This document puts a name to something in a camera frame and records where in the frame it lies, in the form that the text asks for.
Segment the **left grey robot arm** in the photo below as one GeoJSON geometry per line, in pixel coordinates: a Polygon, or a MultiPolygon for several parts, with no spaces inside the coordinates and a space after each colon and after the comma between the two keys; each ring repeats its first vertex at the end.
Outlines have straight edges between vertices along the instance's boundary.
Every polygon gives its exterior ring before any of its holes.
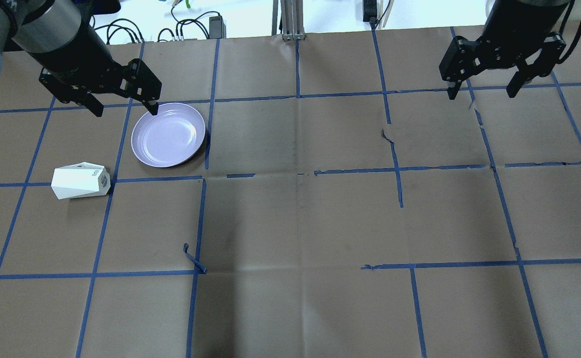
{"type": "Polygon", "coordinates": [[[102,116],[96,95],[110,93],[159,112],[162,82],[141,59],[117,63],[70,0],[0,0],[0,73],[10,40],[42,66],[39,82],[62,103],[102,116]]]}

